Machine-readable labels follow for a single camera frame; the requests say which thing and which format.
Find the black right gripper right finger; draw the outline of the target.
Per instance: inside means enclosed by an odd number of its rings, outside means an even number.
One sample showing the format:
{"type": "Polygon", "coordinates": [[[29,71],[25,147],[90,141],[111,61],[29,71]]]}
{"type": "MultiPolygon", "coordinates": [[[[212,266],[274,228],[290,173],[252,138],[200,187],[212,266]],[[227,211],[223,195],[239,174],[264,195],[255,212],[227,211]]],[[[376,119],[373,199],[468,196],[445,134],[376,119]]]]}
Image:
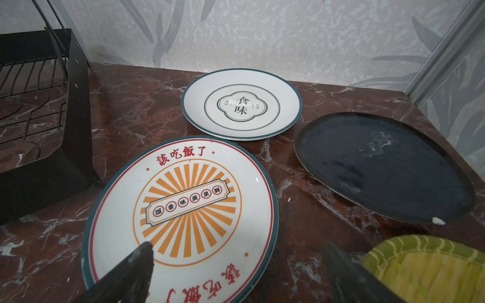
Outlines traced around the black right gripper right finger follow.
{"type": "Polygon", "coordinates": [[[323,251],[323,262],[334,302],[403,301],[332,242],[323,251]]]}

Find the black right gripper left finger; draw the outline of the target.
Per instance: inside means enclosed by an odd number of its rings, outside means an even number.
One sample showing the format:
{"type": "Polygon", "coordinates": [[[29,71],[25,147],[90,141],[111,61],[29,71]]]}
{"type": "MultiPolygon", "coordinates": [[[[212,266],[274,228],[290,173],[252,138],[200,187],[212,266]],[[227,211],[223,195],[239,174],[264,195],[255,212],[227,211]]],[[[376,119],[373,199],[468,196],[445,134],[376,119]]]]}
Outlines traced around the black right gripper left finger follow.
{"type": "Polygon", "coordinates": [[[153,270],[153,246],[144,242],[75,302],[145,302],[153,270]]]}

